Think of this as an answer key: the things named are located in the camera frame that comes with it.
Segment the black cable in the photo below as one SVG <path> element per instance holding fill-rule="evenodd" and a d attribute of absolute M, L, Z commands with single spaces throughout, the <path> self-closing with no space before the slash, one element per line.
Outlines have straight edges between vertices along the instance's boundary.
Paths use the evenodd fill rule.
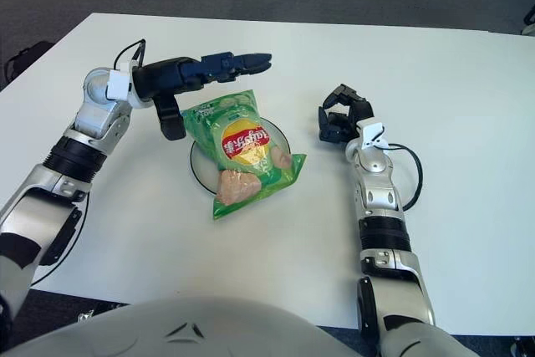
<path fill-rule="evenodd" d="M 377 134 L 375 135 L 375 137 L 371 139 L 371 142 L 374 142 L 375 140 L 377 140 L 377 139 L 378 139 L 379 137 L 381 137 L 384 133 L 385 133 L 385 127 L 383 126 L 383 130 L 381 130 L 380 133 L 377 133 Z"/>
<path fill-rule="evenodd" d="M 418 155 L 411 148 L 409 148 L 408 146 L 402 145 L 402 144 L 394 144 L 394 143 L 392 143 L 390 145 L 392 145 L 393 147 L 383 148 L 383 147 L 377 146 L 377 145 L 374 145 L 374 147 L 379 149 L 379 150 L 406 150 L 407 152 L 410 153 L 410 156 L 412 156 L 412 159 L 414 159 L 415 163 L 416 163 L 416 170 L 418 170 L 418 186 L 416 186 L 415 195 L 412 196 L 410 201 L 407 202 L 403 206 L 403 211 L 409 211 L 416 204 L 416 202 L 418 201 L 418 198 L 420 198 L 421 188 L 424 185 L 424 168 L 421 165 L 420 158 L 418 157 Z"/>
<path fill-rule="evenodd" d="M 46 279 L 48 276 L 50 276 L 56 269 L 59 268 L 59 266 L 64 263 L 65 259 L 67 259 L 67 257 L 69 256 L 69 254 L 71 253 L 71 251 L 73 251 L 73 248 L 74 246 L 76 245 L 76 242 L 78 241 L 78 239 L 80 238 L 80 234 L 82 234 L 82 229 L 84 229 L 84 225 L 85 225 L 85 220 L 87 219 L 87 212 L 89 210 L 89 194 L 90 193 L 87 193 L 87 197 L 86 197 L 86 201 L 85 201 L 85 211 L 84 211 L 84 219 L 82 220 L 82 224 L 80 225 L 80 229 L 78 229 L 78 234 L 76 235 L 76 238 L 74 239 L 73 241 L 73 245 L 70 246 L 70 249 L 65 253 L 64 257 L 61 258 L 61 260 L 58 261 L 58 263 L 56 263 L 56 265 L 54 265 L 54 267 L 49 270 L 42 278 L 39 278 L 37 279 L 35 282 L 33 282 L 31 286 L 35 286 L 37 283 L 40 283 L 42 282 L 44 279 Z"/>
<path fill-rule="evenodd" d="M 138 50 L 135 51 L 135 57 L 133 58 L 133 60 L 137 59 L 137 57 L 140 56 L 140 66 L 143 64 L 143 57 L 145 56 L 145 40 L 140 39 L 139 41 L 128 45 L 126 48 L 119 52 L 114 61 L 114 70 L 117 70 L 117 62 L 119 61 L 119 58 L 123 55 L 123 53 L 126 52 L 128 49 L 133 48 L 137 44 L 139 44 L 140 47 L 138 48 Z"/>

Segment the green chip bag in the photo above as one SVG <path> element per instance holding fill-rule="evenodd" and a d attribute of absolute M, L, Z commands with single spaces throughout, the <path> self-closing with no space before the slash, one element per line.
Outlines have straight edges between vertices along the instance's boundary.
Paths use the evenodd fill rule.
<path fill-rule="evenodd" d="M 218 165 L 214 219 L 294 183 L 306 155 L 289 155 L 262 127 L 249 90 L 186 110 L 186 130 Z"/>

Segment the robotic hand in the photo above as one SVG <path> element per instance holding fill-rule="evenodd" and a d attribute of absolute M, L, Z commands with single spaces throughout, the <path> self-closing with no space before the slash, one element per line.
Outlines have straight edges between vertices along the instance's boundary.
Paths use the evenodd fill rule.
<path fill-rule="evenodd" d="M 271 54 L 231 53 L 142 66 L 145 40 L 136 44 L 129 63 L 89 72 L 74 123 L 0 210 L 0 339 L 7 338 L 37 266 L 56 263 L 69 244 L 82 215 L 75 203 L 88 195 L 94 176 L 128 129 L 132 108 L 154 105 L 164 136 L 179 140 L 186 130 L 175 94 L 271 67 Z"/>
<path fill-rule="evenodd" d="M 325 110 L 338 103 L 348 106 L 349 113 L 327 115 Z M 386 152 L 414 152 L 403 145 L 390 148 L 371 104 L 343 84 L 319 107 L 318 122 L 320 140 L 347 143 L 345 156 L 354 180 L 364 274 L 357 289 L 360 334 L 377 345 L 383 356 L 475 355 L 434 326 L 418 257 L 411 251 L 404 211 L 415 204 L 421 186 L 403 207 Z M 420 162 L 413 156 L 421 172 Z"/>

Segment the lay's logo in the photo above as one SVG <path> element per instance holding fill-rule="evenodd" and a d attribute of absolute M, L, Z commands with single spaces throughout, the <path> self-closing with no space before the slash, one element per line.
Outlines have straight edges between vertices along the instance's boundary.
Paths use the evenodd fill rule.
<path fill-rule="evenodd" d="M 269 143 L 269 134 L 258 126 L 254 129 L 247 129 L 229 135 L 223 139 L 222 145 L 225 155 L 229 159 L 240 155 L 243 152 L 248 152 L 253 148 L 264 146 Z"/>

